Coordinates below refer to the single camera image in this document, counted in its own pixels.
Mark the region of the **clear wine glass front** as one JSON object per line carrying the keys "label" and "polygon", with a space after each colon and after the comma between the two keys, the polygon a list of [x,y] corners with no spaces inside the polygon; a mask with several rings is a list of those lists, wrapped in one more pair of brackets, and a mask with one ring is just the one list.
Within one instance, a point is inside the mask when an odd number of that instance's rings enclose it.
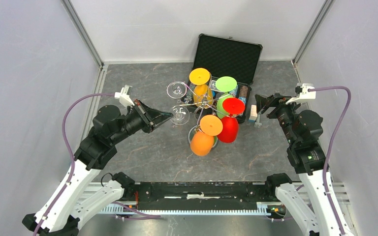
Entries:
{"label": "clear wine glass front", "polygon": [[170,120],[175,126],[184,125],[189,121],[189,111],[185,106],[175,105],[170,112],[173,115]]}

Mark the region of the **green plastic wine glass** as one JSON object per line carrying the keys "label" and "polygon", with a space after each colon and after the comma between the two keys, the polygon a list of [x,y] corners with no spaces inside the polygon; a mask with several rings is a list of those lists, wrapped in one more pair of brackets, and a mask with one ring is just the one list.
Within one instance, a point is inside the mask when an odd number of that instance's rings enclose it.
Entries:
{"label": "green plastic wine glass", "polygon": [[237,81],[230,76],[223,76],[216,80],[216,88],[223,92],[223,94],[217,100],[217,116],[218,118],[223,118],[224,116],[229,115],[228,112],[223,108],[223,102],[226,99],[234,98],[235,96],[231,93],[237,88]]}

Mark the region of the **red plastic wine glass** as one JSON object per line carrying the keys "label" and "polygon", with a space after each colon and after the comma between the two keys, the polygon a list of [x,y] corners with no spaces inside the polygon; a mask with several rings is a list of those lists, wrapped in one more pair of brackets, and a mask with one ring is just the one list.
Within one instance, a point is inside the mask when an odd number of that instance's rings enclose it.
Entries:
{"label": "red plastic wine glass", "polygon": [[221,118],[223,129],[217,137],[223,143],[232,143],[236,140],[239,131],[239,123],[235,115],[244,112],[245,104],[242,100],[231,97],[223,101],[222,108],[228,114]]}

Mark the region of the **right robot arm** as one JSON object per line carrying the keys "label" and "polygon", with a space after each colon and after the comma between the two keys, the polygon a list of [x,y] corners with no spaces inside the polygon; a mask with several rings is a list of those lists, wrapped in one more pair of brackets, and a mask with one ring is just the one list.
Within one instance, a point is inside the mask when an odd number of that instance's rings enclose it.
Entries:
{"label": "right robot arm", "polygon": [[288,160],[300,177],[310,203],[300,196],[292,180],[285,173],[268,176],[265,196],[279,200],[295,220],[305,236],[352,236],[336,198],[327,157],[318,139],[323,133],[323,118],[311,110],[296,110],[298,103],[291,103],[289,96],[275,93],[269,97],[255,95],[257,112],[263,114],[269,108],[269,119],[277,119],[288,141]]}

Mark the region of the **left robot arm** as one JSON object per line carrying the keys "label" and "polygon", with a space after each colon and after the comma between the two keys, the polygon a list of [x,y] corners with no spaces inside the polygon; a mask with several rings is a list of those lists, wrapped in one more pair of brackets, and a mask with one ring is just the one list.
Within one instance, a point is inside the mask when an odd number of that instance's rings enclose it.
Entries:
{"label": "left robot arm", "polygon": [[120,198],[130,200],[135,194],[134,181],[118,173],[101,190],[78,203],[89,183],[117,153],[116,144],[140,130],[151,133],[172,117],[172,113],[150,108],[137,99],[125,115],[115,105],[100,108],[55,193],[37,213],[25,215],[22,224],[34,235],[76,236],[104,207]]}

